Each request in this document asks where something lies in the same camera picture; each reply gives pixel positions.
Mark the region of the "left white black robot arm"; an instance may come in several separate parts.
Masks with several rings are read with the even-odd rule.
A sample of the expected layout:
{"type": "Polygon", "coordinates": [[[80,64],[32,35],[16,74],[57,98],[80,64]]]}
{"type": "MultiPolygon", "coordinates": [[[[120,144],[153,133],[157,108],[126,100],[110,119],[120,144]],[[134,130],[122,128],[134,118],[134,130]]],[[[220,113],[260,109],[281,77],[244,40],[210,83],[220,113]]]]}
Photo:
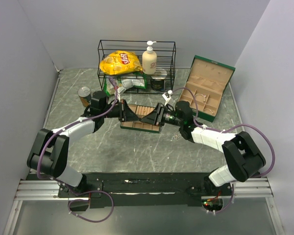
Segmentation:
{"type": "Polygon", "coordinates": [[[52,177],[67,184],[75,196],[83,196],[87,191],[87,177],[69,166],[69,147],[80,138],[96,132],[106,118],[140,120],[125,100],[114,99],[109,103],[104,91],[95,91],[90,105],[76,121],[58,129],[38,131],[27,166],[36,170],[39,179],[52,177]]]}

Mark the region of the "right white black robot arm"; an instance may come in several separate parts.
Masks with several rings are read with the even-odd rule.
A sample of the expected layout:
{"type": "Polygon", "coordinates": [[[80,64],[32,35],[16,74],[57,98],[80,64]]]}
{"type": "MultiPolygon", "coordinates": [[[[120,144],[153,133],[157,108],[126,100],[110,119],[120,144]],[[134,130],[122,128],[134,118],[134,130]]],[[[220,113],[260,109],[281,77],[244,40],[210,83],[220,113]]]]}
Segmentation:
{"type": "Polygon", "coordinates": [[[177,102],[174,110],[158,103],[151,113],[141,118],[141,122],[157,126],[166,123],[178,126],[185,140],[209,146],[224,154],[226,164],[206,177],[204,189],[209,195],[217,194],[224,184],[245,182],[266,164],[263,154],[249,133],[216,132],[200,125],[194,120],[193,111],[187,101],[177,102]]]}

